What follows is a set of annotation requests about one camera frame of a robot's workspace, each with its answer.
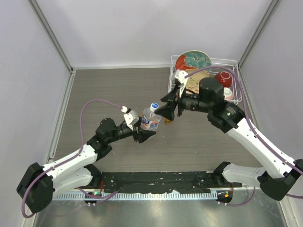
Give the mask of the pink patterned bowl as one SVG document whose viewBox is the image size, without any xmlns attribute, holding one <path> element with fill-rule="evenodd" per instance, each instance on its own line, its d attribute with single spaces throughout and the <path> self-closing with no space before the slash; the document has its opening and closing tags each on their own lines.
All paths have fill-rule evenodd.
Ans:
<svg viewBox="0 0 303 227">
<path fill-rule="evenodd" d="M 224 87 L 223 95 L 224 95 L 224 99 L 228 101 L 232 101 L 234 98 L 234 94 L 232 90 L 230 90 L 228 87 Z"/>
</svg>

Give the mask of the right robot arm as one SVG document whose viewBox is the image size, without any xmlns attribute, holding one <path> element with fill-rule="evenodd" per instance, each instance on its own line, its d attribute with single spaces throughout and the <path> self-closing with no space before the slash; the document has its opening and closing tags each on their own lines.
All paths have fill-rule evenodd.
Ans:
<svg viewBox="0 0 303 227">
<path fill-rule="evenodd" d="M 242 109 L 226 101 L 223 86 L 215 78 L 204 78 L 199 82 L 199 93 L 188 94 L 181 91 L 181 83 L 176 80 L 174 89 L 161 101 L 165 105 L 156 110 L 156 114 L 170 121 L 184 110 L 207 114 L 208 121 L 223 133 L 237 140 L 260 163 L 260 168 L 237 166 L 222 162 L 214 170 L 214 182 L 220 187 L 228 183 L 242 183 L 260 188 L 268 197 L 280 201 L 294 186 L 303 171 L 303 161 L 294 160 L 275 148 L 253 124 L 246 118 Z"/>
</svg>

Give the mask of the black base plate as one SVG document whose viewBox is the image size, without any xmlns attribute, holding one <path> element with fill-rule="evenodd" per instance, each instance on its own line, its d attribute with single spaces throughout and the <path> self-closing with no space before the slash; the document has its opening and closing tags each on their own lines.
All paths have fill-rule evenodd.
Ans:
<svg viewBox="0 0 303 227">
<path fill-rule="evenodd" d="M 173 190 L 185 193 L 209 192 L 211 188 L 240 188 L 241 183 L 218 182 L 212 172 L 103 172 L 83 190 L 103 189 L 106 193 L 164 194 Z"/>
</svg>

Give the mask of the red bowl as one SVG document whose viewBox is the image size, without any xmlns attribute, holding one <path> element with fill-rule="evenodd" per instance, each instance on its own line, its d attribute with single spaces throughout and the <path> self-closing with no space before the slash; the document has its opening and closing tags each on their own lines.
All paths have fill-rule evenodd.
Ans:
<svg viewBox="0 0 303 227">
<path fill-rule="evenodd" d="M 224 87 L 230 88 L 232 85 L 232 76 L 230 73 L 226 71 L 219 72 L 215 75 L 215 78 L 218 80 L 220 84 Z"/>
</svg>

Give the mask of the orange bottle cap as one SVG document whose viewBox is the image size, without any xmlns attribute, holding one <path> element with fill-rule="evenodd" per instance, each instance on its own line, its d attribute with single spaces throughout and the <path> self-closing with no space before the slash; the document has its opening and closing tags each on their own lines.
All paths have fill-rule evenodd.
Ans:
<svg viewBox="0 0 303 227">
<path fill-rule="evenodd" d="M 171 121 L 170 121 L 169 119 L 165 119 L 164 122 L 165 122 L 166 124 L 171 124 Z"/>
</svg>

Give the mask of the cream floral plate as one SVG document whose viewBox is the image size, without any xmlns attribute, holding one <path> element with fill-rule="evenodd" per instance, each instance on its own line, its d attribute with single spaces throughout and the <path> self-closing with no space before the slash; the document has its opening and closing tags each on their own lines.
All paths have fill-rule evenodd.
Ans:
<svg viewBox="0 0 303 227">
<path fill-rule="evenodd" d="M 209 77 L 210 77 L 210 75 L 206 70 L 200 71 L 200 72 L 195 73 L 192 76 L 190 76 L 188 78 L 187 84 L 186 84 L 186 93 L 187 94 L 193 94 L 193 93 L 198 94 L 200 80 L 203 78 L 209 78 Z"/>
</svg>

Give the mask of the red and teal plate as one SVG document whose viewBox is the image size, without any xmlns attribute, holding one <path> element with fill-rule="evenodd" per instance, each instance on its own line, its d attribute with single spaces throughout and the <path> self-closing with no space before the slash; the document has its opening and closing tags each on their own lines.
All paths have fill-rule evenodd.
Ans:
<svg viewBox="0 0 303 227">
<path fill-rule="evenodd" d="M 201 69 L 212 65 L 211 58 L 202 51 L 191 50 L 178 56 L 176 70 Z"/>
</svg>

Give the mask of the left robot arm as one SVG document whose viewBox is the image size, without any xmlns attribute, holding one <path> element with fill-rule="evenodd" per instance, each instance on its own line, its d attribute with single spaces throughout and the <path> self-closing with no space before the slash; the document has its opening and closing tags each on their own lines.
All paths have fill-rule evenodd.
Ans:
<svg viewBox="0 0 303 227">
<path fill-rule="evenodd" d="M 56 196 L 72 189 L 100 185 L 101 173 L 94 163 L 104 158 L 111 150 L 111 143 L 132 137 L 143 143 L 156 134 L 144 130 L 138 120 L 132 128 L 126 122 L 116 125 L 113 119 L 103 119 L 95 135 L 80 149 L 49 164 L 31 164 L 24 173 L 17 193 L 22 198 L 22 214 L 26 218 L 45 209 Z"/>
</svg>

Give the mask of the clear plastic water bottle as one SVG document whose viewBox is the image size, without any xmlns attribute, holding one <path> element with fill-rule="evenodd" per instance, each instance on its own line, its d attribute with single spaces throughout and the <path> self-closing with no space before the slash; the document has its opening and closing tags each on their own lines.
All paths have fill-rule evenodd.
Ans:
<svg viewBox="0 0 303 227">
<path fill-rule="evenodd" d="M 150 110 L 150 106 L 145 108 L 141 118 L 141 128 L 143 130 L 156 131 L 161 121 L 161 116 Z"/>
</svg>

